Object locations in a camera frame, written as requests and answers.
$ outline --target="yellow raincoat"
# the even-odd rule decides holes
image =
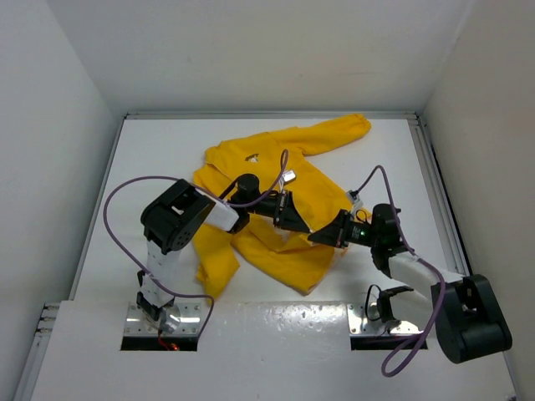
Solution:
[[[280,171],[280,156],[289,150],[286,170],[297,179],[285,186],[293,192],[293,202],[313,231],[330,223],[340,209],[351,204],[326,175],[306,161],[317,155],[362,138],[371,124],[359,114],[346,115],[307,128],[292,127],[273,132],[225,140],[206,151],[206,164],[193,180],[215,194],[222,193],[241,174],[253,173],[260,180],[260,191],[268,189]],[[290,232],[281,235],[270,219],[251,215],[249,224],[232,236],[203,225],[193,237],[201,260],[197,279],[206,293],[218,297],[239,267],[234,246],[251,264],[269,276],[308,294],[331,266],[335,249],[312,244],[307,235]]]

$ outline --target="white backdrop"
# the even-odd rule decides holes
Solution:
[[[519,399],[535,400],[535,2],[479,2],[425,111],[474,272],[512,331]]]
[[[423,109],[471,0],[48,0],[114,111]]]
[[[0,12],[0,400],[69,295],[118,122],[44,0]]]

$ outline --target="cable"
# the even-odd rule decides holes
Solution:
[[[364,315],[366,315],[366,318],[370,321],[370,322],[377,322],[380,317],[377,317],[375,319],[370,319],[369,316],[368,316],[368,305],[369,305],[369,295],[371,293],[371,289],[373,287],[377,287],[377,289],[379,290],[379,293],[381,293],[381,287],[379,287],[377,284],[372,284],[371,286],[368,287],[368,292],[366,292],[366,302],[364,303]]]
[[[286,165],[288,164],[289,155],[290,155],[290,153],[288,152],[288,149],[283,150],[283,152],[281,153],[281,162],[280,162],[281,170],[278,173],[277,178],[271,184],[271,186],[267,190],[265,190],[257,199],[255,199],[255,200],[253,200],[251,202],[248,202],[248,203],[242,203],[242,204],[227,203],[227,205],[229,205],[230,207],[232,207],[234,209],[243,209],[243,208],[246,208],[246,207],[254,206],[258,202],[260,202],[264,198],[266,198],[271,193],[273,188],[275,188],[275,186],[277,186],[277,184],[281,180],[281,178],[283,178],[284,171],[286,170]]]
[[[424,330],[415,336],[411,336],[407,338],[404,342],[402,342],[400,345],[398,345],[394,350],[387,355],[383,363],[381,364],[381,373],[383,376],[386,376],[387,378],[392,378],[399,372],[401,372],[409,363],[410,361],[415,357],[416,353],[421,349],[423,343],[427,339],[427,336],[429,336],[429,333],[431,332],[431,329],[433,328],[433,324],[435,324],[436,318],[438,316],[438,313],[440,312],[442,308],[442,303],[444,302],[444,296],[446,294],[446,280],[444,280],[444,277],[442,276],[441,272],[431,265],[428,261],[422,259],[419,257],[415,250],[409,246],[409,242],[405,238],[405,234],[401,230],[401,224],[400,224],[400,218],[398,217],[398,212],[395,209],[394,205],[394,197],[392,196],[392,189],[390,188],[390,183],[388,181],[388,177],[386,176],[385,168],[382,165],[377,165],[371,173],[369,173],[368,178],[364,181],[364,183],[357,189],[357,193],[360,193],[362,189],[368,185],[371,178],[374,176],[375,172],[379,170],[381,174],[383,175],[383,180],[385,181],[386,186],[386,193],[388,195],[388,199],[390,202],[390,208],[392,209],[392,213],[394,214],[394,222],[398,229],[398,232],[400,233],[401,241],[403,242],[403,245],[407,249],[407,251],[412,255],[418,258],[418,262],[422,264],[423,266],[427,267],[429,270],[433,272],[438,277],[439,283],[440,283],[440,291],[438,294],[438,298],[436,299],[435,307],[433,308],[433,313],[431,314],[429,321],[425,325]],[[397,353],[405,348],[407,345],[413,343],[416,340],[416,344],[414,347],[410,350],[409,354],[405,357],[403,361],[394,369],[392,369],[390,372],[386,371],[386,367],[390,360],[397,355]]]
[[[219,199],[225,200],[228,194],[231,193],[231,190],[234,189],[234,185],[237,183],[237,178],[232,180],[231,184],[219,195]]]
[[[177,178],[174,178],[174,177],[168,177],[166,175],[145,175],[143,177],[137,177],[137,178],[133,178],[131,180],[128,180],[126,182],[123,182],[121,185],[117,186],[115,189],[113,189],[110,194],[108,195],[108,197],[106,198],[106,202],[104,203],[104,209],[102,211],[102,217],[104,219],[104,227],[106,228],[106,231],[108,232],[108,234],[110,235],[112,241],[122,250],[122,252],[124,252],[143,272],[145,272],[145,274],[163,291],[167,292],[168,294],[172,295],[173,297],[179,297],[179,298],[187,298],[187,299],[208,299],[210,300],[210,309],[208,310],[208,314],[206,315],[206,319],[204,321],[204,323],[202,324],[201,326],[201,330],[199,330],[199,335],[197,336],[197,338],[200,338],[201,337],[201,334],[202,332],[204,332],[204,329],[206,327],[206,324],[208,323],[208,320],[210,320],[210,316],[211,316],[211,313],[213,311],[213,308],[214,308],[214,297],[212,295],[208,295],[208,294],[182,294],[180,292],[175,292],[175,291],[172,291],[171,289],[167,288],[166,286],[164,286],[161,282],[159,282],[157,279],[155,279],[153,276],[152,276],[152,273],[150,272],[149,269],[147,269],[145,267],[145,265],[143,263],[140,262],[140,260],[134,256],[134,254],[132,252],[130,252],[128,250],[128,248],[126,246],[123,245],[123,243],[119,240],[119,238],[117,238],[117,236],[115,235],[115,233],[111,230],[111,227],[110,227],[110,222],[108,220],[108,208],[110,207],[110,202],[111,200],[113,199],[113,197],[115,196],[115,194],[117,194],[117,192],[119,192],[120,190],[122,190],[123,188],[125,188],[127,185],[130,185],[130,184],[134,184],[135,182],[138,182],[138,181],[144,181],[144,180],[169,180],[169,181],[178,181]]]
[[[362,219],[360,216],[359,216],[359,212],[362,211],[364,213],[364,219]],[[368,213],[366,213],[366,211],[362,210],[362,209],[358,209],[357,212],[355,213],[355,217],[357,218],[357,221],[360,221],[361,223],[367,223],[367,218],[368,218]]]
[[[254,206],[258,202],[260,202],[262,199],[264,199],[266,196],[268,196],[271,193],[271,191],[273,190],[273,188],[275,187],[275,185],[277,185],[277,183],[280,181],[281,177],[283,176],[284,171],[286,170],[286,165],[288,164],[288,157],[289,157],[288,150],[287,149],[283,150],[283,152],[281,154],[281,160],[280,160],[281,170],[280,170],[280,172],[279,172],[279,174],[277,176],[277,179],[273,182],[271,187],[267,191],[265,191],[263,194],[261,194],[256,200],[253,200],[252,202],[249,202],[249,203],[243,204],[243,205],[233,205],[233,204],[228,204],[228,205],[230,207],[235,207],[235,208],[244,208],[244,207]],[[145,175],[145,176],[133,178],[131,180],[127,180],[126,182],[123,182],[122,184],[118,185],[117,187],[115,187],[110,192],[110,194],[108,195],[108,197],[106,198],[106,201],[104,203],[104,208],[103,208],[103,211],[102,211],[102,217],[103,217],[103,220],[104,220],[104,227],[105,227],[106,231],[108,232],[108,234],[110,235],[110,238],[112,239],[112,241],[119,247],[119,249],[121,249],[122,252],[124,252],[156,284],[156,286],[159,287],[162,291],[167,292],[168,294],[172,295],[173,297],[179,297],[179,298],[185,298],[185,299],[207,299],[207,300],[210,301],[209,302],[210,303],[210,308],[208,309],[208,314],[206,315],[206,319],[205,319],[204,323],[202,324],[201,329],[199,330],[199,334],[197,336],[197,338],[201,338],[201,334],[204,332],[204,329],[205,329],[206,325],[208,324],[208,321],[210,320],[211,313],[213,312],[214,302],[215,302],[214,297],[211,296],[211,295],[208,295],[208,294],[182,294],[180,292],[175,292],[175,291],[172,291],[171,289],[167,288],[166,286],[164,286],[161,282],[159,282],[157,279],[155,279],[152,276],[152,273],[150,272],[150,270],[147,269],[145,267],[145,265],[143,263],[141,263],[141,261],[137,257],[135,257],[134,254],[132,252],[130,252],[125,245],[123,245],[123,243],[119,240],[119,238],[115,235],[115,233],[111,229],[110,222],[109,222],[109,219],[108,219],[108,209],[110,207],[110,202],[113,199],[113,197],[117,194],[117,192],[119,192],[120,190],[125,188],[127,185],[134,184],[135,182],[144,181],[144,180],[178,181],[177,178],[170,177],[170,176],[167,176],[167,175]],[[191,185],[193,185],[195,188],[197,188],[201,192],[204,192],[205,194],[207,194],[210,197],[214,198],[215,200],[223,202],[223,200],[218,198],[216,195],[214,195],[212,192],[210,192],[206,188],[202,188],[199,185],[195,185],[195,184],[191,184]]]
[[[171,349],[169,348],[169,346],[164,343],[164,340],[161,339],[161,332],[158,332],[158,343],[163,347],[165,348],[167,351],[170,351]]]

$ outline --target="purple cable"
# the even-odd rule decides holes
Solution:
[[[433,313],[431,314],[431,317],[429,318],[429,321],[425,325],[424,331],[422,333],[420,333],[420,334],[416,334],[415,336],[410,336],[409,338],[407,338],[404,342],[402,342],[400,345],[398,345],[396,348],[394,348],[394,350],[387,355],[387,357],[385,358],[385,360],[381,364],[381,373],[383,374],[383,376],[386,376],[387,378],[392,378],[396,374],[401,372],[410,363],[410,361],[415,357],[416,353],[418,353],[418,351],[420,351],[422,345],[424,344],[425,340],[427,339],[427,336],[429,336],[429,333],[431,332],[431,329],[433,328],[433,324],[435,324],[435,321],[436,321],[436,318],[438,316],[438,313],[441,310],[442,303],[444,302],[444,296],[446,294],[446,281],[444,280],[444,277],[442,276],[442,274],[439,272],[439,270],[436,267],[431,265],[428,261],[426,261],[426,260],[422,259],[421,257],[419,257],[416,254],[415,250],[409,246],[409,242],[407,241],[407,239],[405,237],[405,234],[401,230],[400,218],[398,217],[398,212],[397,212],[397,210],[395,209],[395,206],[394,206],[394,197],[392,196],[392,189],[390,188],[390,183],[388,181],[388,177],[386,176],[385,168],[382,165],[377,165],[371,171],[371,173],[369,173],[368,178],[364,181],[364,184],[362,184],[360,186],[360,188],[357,189],[357,192],[360,193],[360,191],[365,186],[368,185],[369,181],[374,176],[374,174],[375,174],[375,172],[377,170],[380,170],[380,172],[383,175],[383,179],[385,180],[386,193],[388,194],[390,207],[392,208],[392,213],[394,213],[394,216],[395,216],[395,225],[396,225],[396,227],[398,229],[398,232],[400,233],[400,238],[401,238],[401,241],[403,242],[403,245],[405,246],[405,248],[407,248],[407,250],[409,251],[409,253],[412,256],[418,257],[418,262],[420,264],[422,264],[423,266],[427,267],[429,270],[431,270],[433,272],[433,274],[435,274],[438,277],[438,280],[439,280],[440,286],[441,286],[438,298],[436,300],[435,308],[433,309]],[[408,344],[413,343],[414,341],[416,341],[416,344],[410,350],[409,355],[407,355],[405,357],[405,359],[396,368],[394,368],[390,372],[387,372],[386,371],[386,365],[388,365],[388,362],[399,351],[401,351],[404,347],[406,347]]]
[[[243,208],[246,208],[246,207],[251,207],[251,206],[254,206],[256,205],[258,202],[260,202],[261,200],[263,200],[266,196],[269,195],[269,193],[273,190],[273,188],[275,188],[275,186],[278,184],[278,182],[281,180],[281,178],[283,177],[283,174],[284,174],[284,171],[286,170],[286,165],[288,164],[288,157],[289,157],[289,152],[288,152],[288,149],[285,149],[283,150],[283,152],[281,153],[281,170],[280,172],[278,173],[277,175],[277,178],[275,179],[275,181],[272,183],[272,185],[269,187],[268,190],[264,191],[257,199],[249,202],[249,203],[240,203],[240,204],[237,204],[237,203],[227,203],[227,205],[229,205],[230,207],[234,208],[234,209],[243,209]],[[204,190],[204,188],[201,188],[200,186],[197,186],[197,185],[194,185],[198,190],[203,190],[206,192],[206,190]]]
[[[242,204],[242,205],[235,205],[235,204],[228,203],[228,205],[233,207],[233,208],[250,207],[250,206],[256,205],[258,202],[260,202],[262,199],[264,199],[266,196],[268,196],[269,193],[273,190],[273,188],[275,188],[275,185],[277,185],[277,183],[280,181],[281,177],[283,176],[284,171],[286,170],[286,165],[288,163],[288,157],[289,157],[288,150],[287,149],[283,150],[283,152],[281,154],[281,171],[278,174],[277,179],[273,182],[273,184],[269,187],[269,189],[267,191],[265,191],[257,199],[255,199],[255,200],[253,200],[253,201],[251,201],[249,203],[245,203],[245,204]],[[156,280],[152,276],[152,273],[150,272],[150,270],[147,269],[145,267],[145,265],[143,263],[141,263],[141,261],[137,257],[135,257],[134,254],[132,252],[130,252],[126,246],[123,245],[123,243],[119,240],[119,238],[117,238],[115,233],[111,230],[110,222],[109,222],[109,219],[108,219],[108,208],[110,207],[110,202],[111,202],[112,198],[115,196],[115,194],[117,194],[117,192],[119,192],[120,190],[125,188],[127,185],[134,184],[135,182],[144,181],[144,180],[178,181],[177,178],[170,177],[170,176],[167,176],[167,175],[145,175],[145,176],[142,176],[142,177],[136,177],[136,178],[133,178],[133,179],[128,180],[126,182],[123,182],[121,185],[119,185],[115,189],[113,189],[110,192],[110,194],[108,195],[108,197],[106,198],[106,201],[104,203],[104,209],[102,211],[102,217],[104,219],[104,227],[106,228],[106,231],[110,235],[110,237],[113,240],[113,242],[122,250],[122,252],[124,252],[161,290],[167,292],[168,294],[172,295],[173,297],[189,298],[189,299],[203,298],[203,299],[209,299],[210,300],[210,309],[208,310],[208,314],[206,315],[206,319],[205,319],[204,323],[201,326],[201,330],[199,330],[198,338],[200,338],[202,332],[204,332],[204,329],[206,327],[206,324],[208,323],[208,320],[210,320],[210,316],[211,316],[211,313],[212,313],[213,308],[214,308],[214,302],[215,302],[214,297],[212,295],[208,295],[208,294],[182,294],[180,292],[174,292],[171,289],[167,288],[166,286],[164,286],[161,282],[159,282],[158,280]],[[199,185],[195,185],[195,184],[191,184],[191,185],[193,185],[195,188],[197,188],[201,192],[204,192],[205,194],[207,194],[210,197],[214,198],[215,200],[222,201],[222,200],[219,199],[218,196],[214,195],[209,190],[207,190],[205,188],[202,188]]]
[[[156,280],[149,269],[145,267],[143,263],[140,262],[140,260],[134,256],[132,252],[128,250],[126,246],[123,245],[123,243],[117,238],[117,236],[114,234],[114,232],[111,230],[110,222],[108,221],[108,208],[110,206],[111,199],[115,196],[117,192],[125,188],[127,185],[133,184],[138,181],[144,181],[144,180],[169,180],[169,181],[178,181],[177,178],[174,177],[168,177],[166,175],[146,175],[143,177],[137,177],[133,178],[132,180],[128,180],[126,182],[123,182],[121,185],[116,187],[114,190],[110,192],[108,197],[106,198],[106,202],[104,203],[104,209],[102,211],[102,217],[104,219],[104,226],[106,227],[106,230],[108,234],[110,234],[111,239],[115,244],[124,252],[145,274],[163,291],[167,292],[168,294],[172,295],[173,297],[179,297],[179,298],[204,298],[210,300],[210,309],[208,310],[208,314],[206,315],[206,319],[204,323],[201,326],[201,330],[199,330],[198,337],[201,337],[202,332],[204,332],[204,328],[206,327],[206,324],[208,323],[208,320],[210,320],[211,312],[214,308],[214,297],[212,295],[208,294],[181,294],[179,292],[174,292],[171,289],[164,286],[161,282]]]

